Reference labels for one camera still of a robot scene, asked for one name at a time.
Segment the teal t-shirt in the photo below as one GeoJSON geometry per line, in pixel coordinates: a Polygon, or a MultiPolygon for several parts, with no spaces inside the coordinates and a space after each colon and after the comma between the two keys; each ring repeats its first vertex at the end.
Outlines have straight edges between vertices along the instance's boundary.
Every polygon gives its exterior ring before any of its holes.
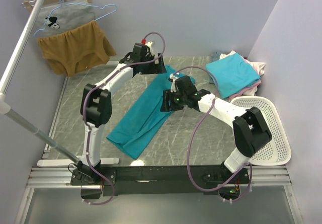
{"type": "Polygon", "coordinates": [[[176,70],[166,65],[166,73],[158,74],[147,86],[124,117],[107,135],[107,140],[121,152],[136,160],[148,146],[172,112],[160,110],[163,91],[171,88],[170,74],[176,70]]]}

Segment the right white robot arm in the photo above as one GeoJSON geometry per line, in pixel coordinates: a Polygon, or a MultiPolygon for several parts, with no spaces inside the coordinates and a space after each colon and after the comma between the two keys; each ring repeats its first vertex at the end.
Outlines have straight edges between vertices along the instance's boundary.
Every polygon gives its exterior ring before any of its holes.
{"type": "Polygon", "coordinates": [[[226,102],[205,89],[197,90],[189,76],[178,77],[172,73],[167,80],[171,87],[163,91],[162,112],[188,107],[231,127],[235,148],[221,164],[220,173],[224,182],[234,182],[238,172],[272,140],[262,112],[257,107],[248,109],[226,102]]]}

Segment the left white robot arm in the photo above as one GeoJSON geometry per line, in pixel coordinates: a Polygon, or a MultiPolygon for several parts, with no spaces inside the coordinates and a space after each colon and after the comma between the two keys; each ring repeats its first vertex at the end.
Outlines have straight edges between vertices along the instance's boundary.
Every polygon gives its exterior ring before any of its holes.
{"type": "Polygon", "coordinates": [[[143,39],[122,58],[115,69],[98,83],[87,84],[83,91],[81,115],[85,126],[84,150],[74,175],[94,185],[101,179],[101,139],[112,115],[112,96],[137,74],[165,73],[161,53],[154,54],[153,42],[143,39]]]}

